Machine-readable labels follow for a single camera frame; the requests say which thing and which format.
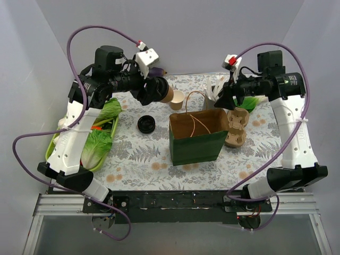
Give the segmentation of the black coffee cup lid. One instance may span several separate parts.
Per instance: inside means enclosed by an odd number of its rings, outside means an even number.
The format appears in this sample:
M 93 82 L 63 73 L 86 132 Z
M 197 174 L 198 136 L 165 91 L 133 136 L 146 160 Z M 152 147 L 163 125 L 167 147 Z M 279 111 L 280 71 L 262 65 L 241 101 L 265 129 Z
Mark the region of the black coffee cup lid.
M 159 102 L 161 102 L 168 94 L 169 84 L 163 77 L 156 77 L 157 81 L 157 91 L 159 93 Z

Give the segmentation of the brown cardboard cup carrier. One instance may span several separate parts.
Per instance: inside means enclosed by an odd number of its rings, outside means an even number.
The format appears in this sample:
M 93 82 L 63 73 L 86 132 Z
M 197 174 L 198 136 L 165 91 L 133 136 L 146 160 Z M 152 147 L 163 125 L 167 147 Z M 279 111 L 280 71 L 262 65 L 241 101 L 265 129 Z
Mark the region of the brown cardboard cup carrier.
M 233 148 L 241 147 L 246 140 L 245 127 L 249 122 L 249 112 L 243 108 L 236 108 L 227 112 L 228 134 L 225 144 Z

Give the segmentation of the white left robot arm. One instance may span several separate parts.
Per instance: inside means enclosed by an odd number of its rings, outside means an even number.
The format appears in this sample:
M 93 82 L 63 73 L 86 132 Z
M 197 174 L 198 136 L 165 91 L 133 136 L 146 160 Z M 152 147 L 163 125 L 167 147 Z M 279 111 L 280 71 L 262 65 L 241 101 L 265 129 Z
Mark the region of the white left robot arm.
M 94 198 L 99 211 L 110 211 L 113 199 L 108 196 L 109 189 L 82 166 L 81 154 L 95 119 L 114 93 L 130 92 L 143 106 L 172 100 L 167 81 L 148 75 L 158 61 L 155 50 L 146 46 L 133 59 L 125 59 L 123 49 L 115 46 L 97 48 L 95 62 L 82 70 L 72 83 L 61 133 L 52 154 L 39 163 L 38 171 L 64 188 Z

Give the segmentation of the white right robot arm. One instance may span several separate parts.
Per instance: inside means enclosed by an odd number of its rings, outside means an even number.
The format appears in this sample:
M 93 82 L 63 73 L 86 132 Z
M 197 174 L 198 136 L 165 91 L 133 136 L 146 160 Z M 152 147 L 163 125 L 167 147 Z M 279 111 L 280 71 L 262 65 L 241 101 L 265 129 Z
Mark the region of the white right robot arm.
M 222 67 L 230 71 L 215 107 L 234 110 L 247 96 L 266 96 L 279 127 L 282 147 L 254 175 L 266 170 L 266 176 L 244 185 L 240 197 L 230 192 L 227 197 L 240 201 L 246 211 L 255 210 L 263 201 L 279 191 L 298 189 L 314 184 L 328 175 L 326 166 L 319 165 L 313 152 L 306 114 L 310 104 L 309 83 L 299 60 L 299 72 L 287 73 L 281 50 L 257 56 L 258 73 L 241 73 L 241 55 L 227 55 Z

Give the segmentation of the dark green paper bag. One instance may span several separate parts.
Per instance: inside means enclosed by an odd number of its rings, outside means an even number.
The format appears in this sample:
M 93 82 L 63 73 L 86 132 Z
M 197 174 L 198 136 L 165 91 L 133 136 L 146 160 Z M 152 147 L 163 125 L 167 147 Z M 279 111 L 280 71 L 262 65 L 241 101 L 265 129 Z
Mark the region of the dark green paper bag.
M 174 166 L 215 161 L 228 135 L 224 109 L 169 116 L 169 150 Z

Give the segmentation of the brown paper coffee cup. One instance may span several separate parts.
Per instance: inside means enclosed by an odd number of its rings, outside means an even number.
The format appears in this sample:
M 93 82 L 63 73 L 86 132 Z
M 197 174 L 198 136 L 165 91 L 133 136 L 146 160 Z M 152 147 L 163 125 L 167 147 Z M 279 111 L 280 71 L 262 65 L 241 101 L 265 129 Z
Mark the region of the brown paper coffee cup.
M 168 90 L 166 95 L 163 97 L 163 99 L 160 101 L 161 103 L 167 104 L 173 100 L 174 92 L 171 86 L 168 86 Z

